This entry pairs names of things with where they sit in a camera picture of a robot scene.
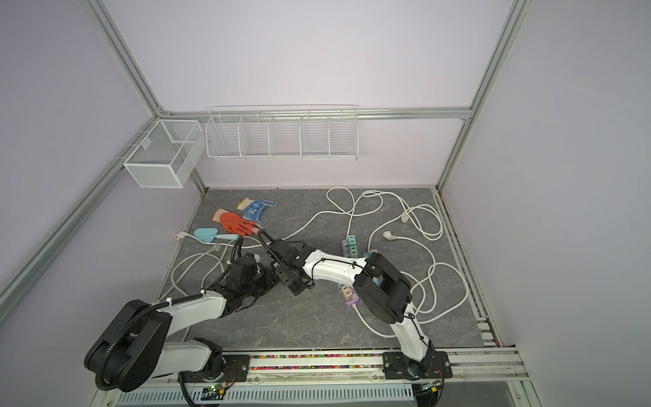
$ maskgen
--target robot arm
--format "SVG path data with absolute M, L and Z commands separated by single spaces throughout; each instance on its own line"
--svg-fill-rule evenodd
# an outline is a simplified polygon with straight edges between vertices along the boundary
M 203 338 L 181 343 L 165 342 L 166 338 L 203 320 L 250 307 L 253 303 L 242 307 L 243 300 L 253 297 L 255 302 L 277 279 L 294 295 L 313 287 L 315 280 L 351 285 L 370 312 L 390 324 L 400 342 L 399 357 L 406 368 L 385 369 L 387 378 L 414 380 L 431 374 L 436 351 L 415 319 L 409 283 L 383 256 L 373 253 L 366 259 L 350 259 L 308 246 L 297 249 L 282 240 L 267 244 L 258 237 L 275 261 L 275 273 L 248 253 L 232 260 L 226 273 L 201 294 L 157 305 L 140 300 L 127 303 L 84 360 L 86 368 L 96 373 L 96 385 L 132 391 L 150 377 L 184 371 L 218 379 L 225 362 L 221 347 Z M 379 285 L 374 277 L 380 279 Z
M 273 241 L 268 250 L 285 268 L 300 268 L 312 280 L 353 287 L 370 312 L 390 325 L 405 356 L 416 361 L 425 357 L 429 338 L 420 331 L 416 321 L 411 287 L 384 256 L 371 253 L 366 259 L 350 259 L 309 246 L 296 249 L 282 240 Z M 380 279 L 379 285 L 373 282 L 373 277 Z

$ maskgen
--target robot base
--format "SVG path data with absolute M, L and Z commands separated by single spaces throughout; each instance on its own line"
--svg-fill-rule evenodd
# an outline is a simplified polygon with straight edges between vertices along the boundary
M 425 357 L 420 361 L 408 358 L 402 352 L 384 352 L 384 375 L 387 379 L 436 379 L 440 378 L 439 370 L 444 378 L 452 377 L 452 368 L 447 353 L 434 350 L 430 341 Z

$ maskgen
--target metal vent grille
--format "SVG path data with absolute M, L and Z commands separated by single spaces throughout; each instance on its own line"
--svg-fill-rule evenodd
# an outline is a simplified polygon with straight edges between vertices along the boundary
M 326 404 L 359 401 L 411 401 L 411 384 L 320 386 L 236 386 L 224 400 L 201 400 L 203 387 L 190 390 L 197 404 Z M 151 387 L 122 393 L 116 406 L 185 406 L 178 387 Z

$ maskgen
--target wire basket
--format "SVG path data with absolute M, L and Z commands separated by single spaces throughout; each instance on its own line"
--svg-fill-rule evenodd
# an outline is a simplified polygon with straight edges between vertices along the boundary
M 215 160 L 357 158 L 357 112 L 346 109 L 233 111 L 209 108 L 208 157 Z
M 124 161 L 144 188 L 183 188 L 204 150 L 196 120 L 158 120 Z

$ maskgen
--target white power cord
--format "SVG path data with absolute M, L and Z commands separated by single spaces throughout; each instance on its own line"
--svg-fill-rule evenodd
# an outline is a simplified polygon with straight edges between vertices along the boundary
M 346 192 L 348 192 L 348 193 L 350 194 L 350 198 L 351 198 L 351 200 L 352 200 L 352 207 L 351 207 L 349 210 L 345 210 L 345 209 L 343 209 L 341 206 L 339 206 L 335 201 L 333 201 L 333 200 L 330 198 L 330 192 L 332 192 L 332 191 L 335 190 L 335 189 L 343 189 L 344 191 L 346 191 Z M 419 231 L 419 232 L 422 234 L 422 237 L 424 237 L 425 239 L 427 239 L 427 240 L 429 240 L 429 241 L 432 241 L 432 242 L 433 242 L 433 241 L 439 240 L 439 239 L 443 236 L 443 224 L 442 224 L 442 222 L 441 222 L 441 217 L 440 217 L 440 215 L 436 212 L 436 209 L 435 209 L 432 205 L 429 205 L 429 204 L 420 204 L 420 205 L 416 205 L 416 206 L 409 206 L 409 204 L 407 203 L 407 201 L 405 201 L 401 196 L 399 196 L 399 195 L 396 194 L 396 193 L 393 193 L 393 192 L 390 192 L 390 191 L 378 191 L 378 190 L 374 190 L 374 189 L 371 189 L 371 190 L 368 190 L 368 191 L 364 191 L 364 192 L 362 192 L 362 194 L 361 194 L 360 196 L 358 196 L 358 198 L 355 199 L 355 196 L 354 196 L 353 193 L 350 191 L 350 189 L 345 188 L 345 187 L 342 187 L 342 186 L 336 186 L 336 187 L 334 187 L 334 188 L 330 188 L 330 189 L 325 193 L 325 197 L 326 197 L 326 199 L 327 199 L 328 201 L 330 201 L 331 204 L 333 204 L 337 209 L 339 209 L 339 211 L 335 211 L 335 210 L 322 210 L 322 211 L 319 211 L 319 212 L 315 213 L 315 214 L 312 216 L 312 218 L 310 218 L 310 220 L 308 220 L 308 221 L 306 222 L 306 224 L 304 224 L 304 225 L 303 225 L 300 229 L 298 229 L 296 232 L 293 232 L 292 234 L 290 234 L 290 235 L 288 235 L 288 236 L 285 236 L 285 237 L 283 238 L 283 240 L 287 240 L 287 239 L 289 239 L 289 238 L 291 238 L 291 237 L 294 237 L 294 236 L 297 235 L 298 233 L 300 233 L 303 229 L 305 229 L 308 225 L 310 225 L 310 223 L 312 223 L 312 221 L 314 221 L 314 219 L 316 219 L 317 216 L 319 216 L 319 215 L 321 215 L 321 214 L 335 214 L 335 215 L 347 215 L 347 216 L 349 216 L 350 218 L 349 218 L 349 220 L 348 220 L 348 228 L 346 229 L 346 237 L 348 237 L 348 235 L 350 235 L 350 228 L 351 228 L 351 225 L 352 225 L 353 218 L 355 218 L 355 217 L 360 217 L 360 216 L 370 215 L 370 214 L 373 214 L 373 213 L 377 212 L 378 210 L 380 210 L 380 209 L 382 208 L 382 206 L 384 205 L 384 198 L 383 198 L 383 195 L 391 195 L 391 196 L 397 198 L 398 201 L 400 202 L 400 204 L 402 205 L 402 209 L 403 209 L 403 211 L 402 211 L 402 213 L 401 213 L 400 215 L 396 216 L 395 218 L 393 218 L 393 219 L 391 219 L 391 220 L 389 220 L 389 221 L 386 221 L 385 223 L 382 223 L 380 226 L 378 226 L 378 227 L 377 227 L 377 228 L 376 228 L 376 229 L 375 229 L 375 230 L 370 234 L 370 236 L 368 237 L 368 249 L 367 249 L 367 251 L 370 251 L 370 246 L 371 246 L 371 241 L 373 240 L 373 236 L 374 236 L 374 235 L 375 235 L 375 234 L 376 234 L 380 229 L 384 228 L 384 226 L 386 226 L 386 225 L 388 225 L 388 224 L 390 224 L 390 223 L 392 223 L 392 222 L 395 222 L 395 221 L 397 221 L 398 219 L 400 219 L 400 221 L 401 221 L 402 223 L 406 223 L 406 222 L 408 222 L 408 221 L 411 221 L 411 224 L 416 228 L 417 231 Z M 359 202 L 362 198 L 372 198 L 372 197 L 379 197 L 379 198 L 380 198 L 380 204 L 378 205 L 378 207 L 375 208 L 375 209 L 373 209 L 373 210 L 371 210 L 371 211 L 364 212 L 364 213 L 362 213 L 362 214 L 356 214 L 356 213 L 355 213 L 355 209 L 357 208 L 357 204 L 358 204 L 358 202 Z M 439 223 L 439 230 L 438 230 L 437 232 L 434 232 L 434 233 L 432 233 L 432 232 L 426 232 L 426 231 L 423 229 L 423 227 L 422 227 L 422 225 L 421 225 L 421 222 L 420 222 L 419 218 L 416 216 L 416 213 L 415 213 L 416 210 L 421 210 L 421 211 L 423 211 L 423 212 L 429 213 L 429 214 L 431 214 L 432 216 L 434 216 L 434 217 L 436 218 L 437 222 Z M 177 237 L 178 239 L 185 238 L 185 237 L 187 237 L 187 236 L 196 239 L 196 240 L 199 241 L 200 243 L 213 245 L 213 247 L 211 247 L 211 249 L 208 250 L 208 251 L 205 252 L 205 253 L 197 253 L 197 254 L 194 254 L 194 255 L 189 256 L 189 257 L 187 257 L 186 259 L 182 260 L 181 262 L 179 262 L 179 263 L 174 267 L 174 269 L 172 270 L 172 273 L 171 273 L 171 276 L 170 276 L 170 278 L 171 278 L 171 282 L 172 282 L 172 287 L 171 287 L 171 288 L 170 288 L 170 289 L 169 289 L 169 290 L 168 290 L 164 295 L 162 295 L 162 297 L 164 297 L 165 295 L 167 295 L 168 293 L 170 293 L 170 291 L 171 291 L 172 289 L 174 289 L 174 288 L 175 288 L 176 290 L 178 290 L 179 292 L 181 292 L 183 295 L 187 295 L 187 294 L 186 294 L 183 290 L 181 290 L 181 288 L 178 287 L 178 285 L 176 285 L 176 284 L 181 280 L 181 278 L 183 278 L 183 276 L 187 273 L 187 271 L 188 271 L 188 270 L 189 270 L 189 269 L 190 269 L 190 268 L 191 268 L 191 267 L 192 267 L 192 266 L 193 266 L 197 261 L 199 261 L 199 259 L 201 259 L 201 258 L 202 258 L 203 256 L 205 256 L 205 255 L 209 255 L 209 256 L 212 256 L 212 257 L 214 257 L 215 259 L 217 259 L 217 264 L 216 264 L 212 269 L 210 269 L 210 271 L 208 271 L 208 273 L 206 273 L 206 275 L 203 277 L 203 279 L 202 279 L 202 283 L 201 283 L 201 286 L 202 286 L 202 287 L 203 287 L 203 284 L 204 284 L 206 278 L 208 277 L 208 275 L 210 275 L 210 274 L 211 274 L 211 273 L 212 273 L 212 272 L 213 272 L 213 271 L 214 271 L 218 266 L 221 267 L 222 272 L 224 272 L 224 267 L 223 267 L 223 264 L 222 264 L 222 260 L 223 260 L 223 258 L 224 258 L 224 254 L 225 254 L 226 251 L 227 251 L 228 246 L 232 246 L 232 242 L 231 242 L 231 243 L 228 243 L 228 244 L 226 244 L 226 243 L 213 244 L 213 243 L 206 243 L 206 242 L 203 242 L 202 240 L 198 239 L 196 236 L 193 236 L 193 235 L 188 234 L 188 233 L 186 233 L 186 232 L 179 232 L 179 233 L 176 235 L 176 237 Z M 416 243 L 416 244 L 418 244 L 419 246 L 421 246 L 422 248 L 424 248 L 425 250 L 427 250 L 427 252 L 430 254 L 430 256 L 431 256 L 431 258 L 432 258 L 432 265 L 429 267 L 429 269 L 428 269 L 428 271 L 427 271 L 427 276 L 426 276 L 424 279 L 419 280 L 419 279 L 417 279 L 416 277 L 414 277 L 413 275 L 411 275 L 411 274 L 409 274 L 409 273 L 407 273 L 407 272 L 401 272 L 401 273 L 403 273 L 404 275 L 406 275 L 406 276 L 408 276 L 409 278 L 411 278 L 412 280 L 414 280 L 415 284 L 412 286 L 412 288 L 411 288 L 411 292 L 413 292 L 413 291 L 416 289 L 416 287 L 420 287 L 421 290 L 422 290 L 422 300 L 421 300 L 420 304 L 418 305 L 418 307 L 417 307 L 416 310 L 415 310 L 415 314 L 416 314 L 416 315 L 418 315 L 419 313 L 420 313 L 420 314 L 428 314 L 428 313 L 431 313 L 431 312 L 434 311 L 434 309 L 436 308 L 437 295 L 436 295 L 436 289 L 435 289 L 435 287 L 434 287 L 434 282 L 432 281 L 432 275 L 434 274 L 434 270 L 435 270 L 436 266 L 439 266 L 439 265 L 440 265 L 440 266 L 447 266 L 447 267 L 449 267 L 449 268 L 452 268 L 452 269 L 453 269 L 453 270 L 454 270 L 454 271 L 459 275 L 459 277 L 461 278 L 461 280 L 462 280 L 463 283 L 464 283 L 465 295 L 464 295 L 463 299 L 461 299 L 461 301 L 459 301 L 457 304 L 453 305 L 452 307 L 448 308 L 447 310 L 443 311 L 442 313 L 440 313 L 440 314 L 434 316 L 433 318 L 430 318 L 430 319 L 425 320 L 425 321 L 419 321 L 419 325 L 428 324 L 428 323 L 430 323 L 430 322 L 433 322 L 433 321 L 435 321 L 435 320 L 441 318 L 443 315 L 446 315 L 447 313 L 451 312 L 452 310 L 458 308 L 459 306 L 461 306 L 461 304 L 463 304 L 463 303 L 466 301 L 466 299 L 468 298 L 468 294 L 469 294 L 468 283 L 467 283 L 467 281 L 465 280 L 465 277 L 463 276 L 463 274 L 460 273 L 459 270 L 457 270 L 456 267 L 452 266 L 451 264 L 444 263 L 444 262 L 436 262 L 436 259 L 435 259 L 435 257 L 434 257 L 434 254 L 432 253 L 432 251 L 429 250 L 429 249 L 428 249 L 424 244 L 418 242 L 417 240 L 414 240 L 414 239 L 412 239 L 412 238 L 408 238 L 408 237 L 404 237 L 404 236 L 395 236 L 395 235 L 393 235 L 393 234 L 391 233 L 391 231 L 383 231 L 383 232 L 382 232 L 382 236 L 383 236 L 385 239 L 387 239 L 387 240 L 409 240 L 410 242 Z M 261 244 L 259 244 L 260 242 L 259 242 L 257 239 L 255 239 L 255 238 L 253 238 L 253 237 L 251 237 L 251 236 L 245 236 L 245 237 L 255 240 L 256 242 L 258 242 L 258 244 L 257 244 L 257 245 L 253 245 L 253 246 L 243 246 L 242 249 L 253 249 L 253 248 L 261 247 L 261 246 L 262 246 Z M 215 255 L 213 255 L 213 254 L 211 253 L 212 251 L 216 251 L 214 247 L 215 247 L 215 246 L 218 246 L 218 245 L 225 246 L 225 247 L 223 248 L 224 253 L 222 253 L 222 256 L 221 256 L 221 257 L 217 257 L 217 256 L 215 256 Z M 192 258 L 192 257 L 196 257 L 196 256 L 199 256 L 199 258 L 198 258 L 198 259 L 195 259 L 195 260 L 194 260 L 194 261 L 193 261 L 193 262 L 192 262 L 192 263 L 191 263 L 191 264 L 186 268 L 186 270 L 183 272 L 183 274 L 181 274 L 181 276 L 179 276 L 179 278 L 176 279 L 176 281 L 175 281 L 173 275 L 174 275 L 174 271 L 177 269 L 177 267 L 179 267 L 179 265 L 181 265 L 181 263 L 187 261 L 188 259 L 190 259 L 190 258 Z M 433 296 L 434 296 L 434 302 L 433 302 L 432 306 L 431 306 L 428 310 L 426 310 L 426 311 L 422 311 L 421 308 L 422 308 L 422 306 L 423 306 L 423 304 L 424 304 L 424 302 L 425 302 L 425 299 L 426 299 L 426 297 L 427 297 L 427 293 L 426 293 L 425 287 L 422 285 L 422 283 L 425 282 L 425 281 L 429 281 L 429 283 L 430 283 L 430 287 L 432 287 L 432 293 L 433 293 Z M 376 335 L 379 335 L 379 336 L 381 336 L 381 337 L 385 337 L 385 338 L 393 338 L 393 337 L 395 337 L 395 335 L 386 335 L 386 334 L 380 333 L 380 332 L 374 330 L 373 328 L 371 328 L 371 327 L 368 325 L 368 323 L 366 322 L 366 320 L 362 317 L 361 313 L 360 313 L 359 310 L 357 309 L 357 306 L 354 305 L 353 308 L 355 309 L 355 312 L 357 313 L 357 315 L 359 316 L 359 318 L 361 319 L 361 321 L 364 323 L 364 325 L 365 325 L 365 326 L 366 326 L 366 327 L 367 327 L 371 332 L 373 332 L 373 333 L 375 333 Z

